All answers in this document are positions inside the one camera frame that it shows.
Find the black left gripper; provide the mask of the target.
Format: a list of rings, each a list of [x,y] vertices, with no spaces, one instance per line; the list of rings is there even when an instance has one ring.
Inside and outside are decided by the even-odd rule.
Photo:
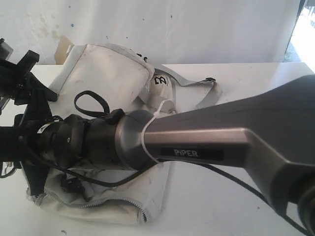
[[[48,101],[56,102],[58,94],[46,87],[31,72],[39,62],[39,54],[29,50],[14,64],[0,60],[0,110],[3,111],[9,100],[14,104],[27,105],[32,113],[49,115]]]

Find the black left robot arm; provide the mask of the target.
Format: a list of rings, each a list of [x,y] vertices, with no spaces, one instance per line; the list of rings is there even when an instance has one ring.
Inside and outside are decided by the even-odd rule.
[[[13,126],[0,128],[1,165],[25,159],[20,142],[52,117],[48,102],[56,102],[58,95],[31,72],[37,62],[39,54],[31,50],[17,64],[0,59],[0,110],[4,110],[9,100],[16,106],[26,105],[24,113],[15,116]]]

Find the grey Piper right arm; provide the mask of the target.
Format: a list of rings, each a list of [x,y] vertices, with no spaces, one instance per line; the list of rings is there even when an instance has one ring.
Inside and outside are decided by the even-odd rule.
[[[164,118],[115,110],[105,119],[71,115],[49,125],[39,155],[61,170],[143,170],[154,161],[245,169],[279,215],[297,204],[315,233],[315,77],[306,75],[266,93]]]

